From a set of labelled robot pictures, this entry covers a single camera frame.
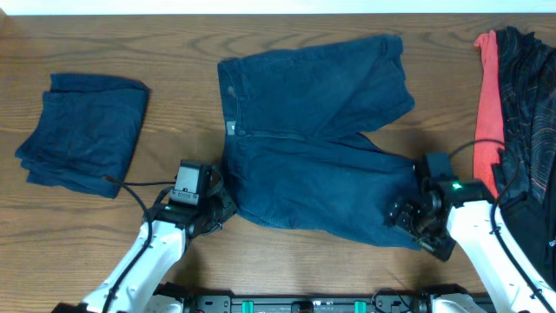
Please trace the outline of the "dark blue denim shorts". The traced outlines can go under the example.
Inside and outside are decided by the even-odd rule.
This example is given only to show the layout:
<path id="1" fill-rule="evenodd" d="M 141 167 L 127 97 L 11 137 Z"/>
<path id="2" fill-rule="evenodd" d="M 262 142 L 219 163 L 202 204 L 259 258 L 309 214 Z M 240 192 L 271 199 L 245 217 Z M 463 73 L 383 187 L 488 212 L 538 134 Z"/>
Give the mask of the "dark blue denim shorts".
<path id="1" fill-rule="evenodd" d="M 400 37 L 379 35 L 218 63 L 222 174 L 241 217 L 414 247 L 387 225 L 394 201 L 418 192 L 414 163 L 368 138 L 414 108 L 402 52 Z"/>

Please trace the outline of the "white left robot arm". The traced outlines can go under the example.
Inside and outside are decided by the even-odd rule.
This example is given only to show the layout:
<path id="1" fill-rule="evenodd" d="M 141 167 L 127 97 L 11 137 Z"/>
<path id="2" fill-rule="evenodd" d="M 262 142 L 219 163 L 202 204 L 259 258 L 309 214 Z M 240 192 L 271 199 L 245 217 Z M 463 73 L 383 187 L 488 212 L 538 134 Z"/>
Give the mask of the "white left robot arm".
<path id="1" fill-rule="evenodd" d="M 129 251 L 109 276 L 79 304 L 59 303 L 55 312 L 144 312 L 167 301 L 156 294 L 159 283 L 186 253 L 190 242 L 220 231 L 237 206 L 215 165 L 182 161 L 175 181 L 167 183 L 151 206 L 125 183 L 104 180 L 126 190 L 142 209 L 142 224 Z"/>

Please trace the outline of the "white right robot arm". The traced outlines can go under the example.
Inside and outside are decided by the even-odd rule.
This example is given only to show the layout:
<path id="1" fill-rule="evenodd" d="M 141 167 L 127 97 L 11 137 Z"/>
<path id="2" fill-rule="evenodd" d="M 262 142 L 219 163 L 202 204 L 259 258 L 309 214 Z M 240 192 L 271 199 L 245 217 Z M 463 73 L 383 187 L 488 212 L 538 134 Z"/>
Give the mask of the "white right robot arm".
<path id="1" fill-rule="evenodd" d="M 398 198 L 387 224 L 446 261 L 459 245 L 498 312 L 554 312 L 555 289 L 527 259 L 481 181 L 425 177 L 420 194 Z"/>

